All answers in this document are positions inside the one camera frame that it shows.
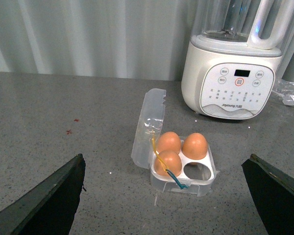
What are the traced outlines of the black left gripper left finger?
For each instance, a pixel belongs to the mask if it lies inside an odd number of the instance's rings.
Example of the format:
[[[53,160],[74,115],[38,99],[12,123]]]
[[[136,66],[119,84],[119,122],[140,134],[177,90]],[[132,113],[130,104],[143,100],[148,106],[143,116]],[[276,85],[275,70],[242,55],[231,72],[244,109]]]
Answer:
[[[0,211],[0,235],[69,234],[84,177],[85,160],[78,154]]]

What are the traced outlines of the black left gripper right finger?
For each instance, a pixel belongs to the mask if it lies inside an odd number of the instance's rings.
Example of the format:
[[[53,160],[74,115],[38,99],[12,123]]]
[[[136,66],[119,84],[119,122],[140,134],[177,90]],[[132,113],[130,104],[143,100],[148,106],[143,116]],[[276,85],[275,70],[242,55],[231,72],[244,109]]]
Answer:
[[[255,154],[242,168],[267,233],[294,235],[294,178]]]

